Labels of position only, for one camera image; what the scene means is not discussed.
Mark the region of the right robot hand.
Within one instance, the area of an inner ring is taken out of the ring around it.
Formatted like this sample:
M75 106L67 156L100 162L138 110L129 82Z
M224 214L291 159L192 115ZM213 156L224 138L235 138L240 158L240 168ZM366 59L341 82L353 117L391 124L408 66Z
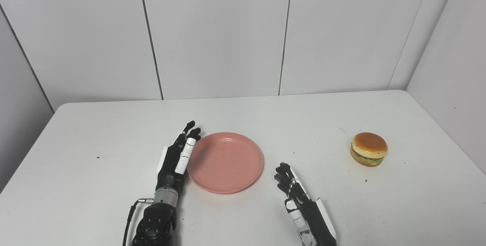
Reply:
M285 209L304 246L336 246L337 232L320 198L312 200L292 167L281 162L274 176L285 193Z

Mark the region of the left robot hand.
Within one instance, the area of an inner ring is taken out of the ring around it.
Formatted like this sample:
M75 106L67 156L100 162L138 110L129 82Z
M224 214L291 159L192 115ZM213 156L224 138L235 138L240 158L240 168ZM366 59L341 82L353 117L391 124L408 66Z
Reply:
M163 164L157 176L156 190L175 189L181 194L186 180L186 170L193 148L201 139L201 128L195 127L196 122L191 120L175 142L168 147Z

